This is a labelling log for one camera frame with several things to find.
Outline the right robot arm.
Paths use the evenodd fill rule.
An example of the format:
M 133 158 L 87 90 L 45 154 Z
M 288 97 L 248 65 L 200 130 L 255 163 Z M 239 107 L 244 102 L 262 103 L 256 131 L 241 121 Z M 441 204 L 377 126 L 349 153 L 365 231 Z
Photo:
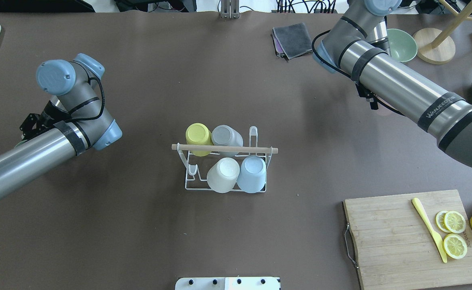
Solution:
M 330 72 L 363 85 L 437 139 L 438 148 L 472 167 L 472 104 L 394 60 L 366 39 L 399 0 L 352 0 L 317 47 L 314 58 Z

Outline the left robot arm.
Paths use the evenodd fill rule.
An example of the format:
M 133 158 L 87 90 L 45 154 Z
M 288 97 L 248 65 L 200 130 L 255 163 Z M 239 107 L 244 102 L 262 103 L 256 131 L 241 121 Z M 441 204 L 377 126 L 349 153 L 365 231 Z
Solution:
M 39 65 L 37 83 L 52 97 L 20 125 L 22 141 L 0 156 L 0 200 L 68 159 L 122 137 L 105 108 L 104 73 L 102 64 L 83 53 Z

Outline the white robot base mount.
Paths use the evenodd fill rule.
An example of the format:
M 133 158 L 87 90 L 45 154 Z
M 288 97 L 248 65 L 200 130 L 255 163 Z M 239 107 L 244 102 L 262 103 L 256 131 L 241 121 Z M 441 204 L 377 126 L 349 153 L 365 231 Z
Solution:
M 187 277 L 175 283 L 175 290 L 280 290 L 279 277 Z

